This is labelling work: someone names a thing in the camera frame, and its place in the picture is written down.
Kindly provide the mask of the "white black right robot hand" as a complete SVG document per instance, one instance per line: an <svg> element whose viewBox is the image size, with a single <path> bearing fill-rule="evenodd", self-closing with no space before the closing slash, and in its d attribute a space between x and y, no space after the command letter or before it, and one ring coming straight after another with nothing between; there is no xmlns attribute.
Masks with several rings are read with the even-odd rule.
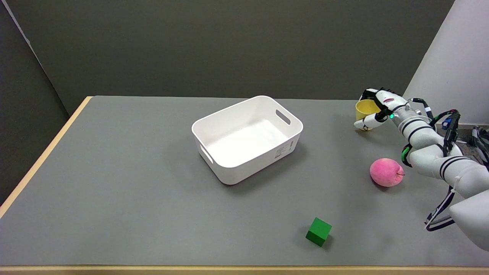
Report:
<svg viewBox="0 0 489 275"><path fill-rule="evenodd" d="M384 124L397 108L406 104L407 100L390 89L365 89L356 103L353 125L358 130L372 130Z"/></svg>

